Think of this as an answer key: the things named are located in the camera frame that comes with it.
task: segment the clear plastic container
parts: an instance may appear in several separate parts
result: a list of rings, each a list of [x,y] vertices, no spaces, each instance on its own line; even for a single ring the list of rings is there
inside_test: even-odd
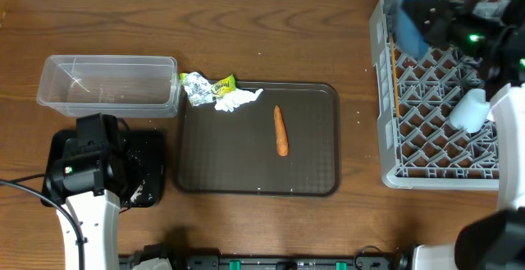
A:
[[[180,84],[173,57],[51,56],[37,101],[68,117],[174,117]]]

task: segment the plastic bin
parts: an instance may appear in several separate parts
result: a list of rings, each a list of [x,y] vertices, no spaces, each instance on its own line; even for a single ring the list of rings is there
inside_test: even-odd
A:
[[[51,56],[37,101],[68,117],[174,117],[179,93],[173,57]]]
[[[481,0],[474,11],[499,17],[509,0]],[[380,0],[369,27],[372,64],[379,93],[377,138],[381,179],[395,189],[498,190],[498,141],[493,122],[476,134],[450,127],[448,115],[468,87],[479,86],[466,57],[455,48],[430,49],[418,62],[395,46],[397,0]],[[391,54],[398,74],[399,114],[395,113]]]

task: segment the carrot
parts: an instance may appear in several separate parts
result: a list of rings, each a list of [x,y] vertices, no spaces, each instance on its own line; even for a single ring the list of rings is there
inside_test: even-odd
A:
[[[286,137],[285,123],[282,120],[279,106],[273,110],[273,120],[276,123],[277,153],[281,156],[288,155],[288,138]]]

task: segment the blue plastic object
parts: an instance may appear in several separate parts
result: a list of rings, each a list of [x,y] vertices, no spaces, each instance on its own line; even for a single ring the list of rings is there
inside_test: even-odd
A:
[[[401,8],[403,0],[397,0],[397,26],[395,29],[395,42],[403,51],[416,60],[422,59],[429,46],[423,42],[418,29],[409,16]]]

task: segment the gray crate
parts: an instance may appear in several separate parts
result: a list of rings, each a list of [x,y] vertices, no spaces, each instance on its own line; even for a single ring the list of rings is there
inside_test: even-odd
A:
[[[499,17],[508,1],[482,0],[474,13]],[[383,182],[395,189],[498,190],[494,123],[487,121],[478,133],[467,134],[452,128],[448,119],[468,88],[482,86],[472,69],[479,60],[459,57],[455,48],[447,48],[431,49],[415,62],[395,48],[400,118],[396,117],[389,36],[395,30],[395,10],[396,0],[380,0],[369,23]]]

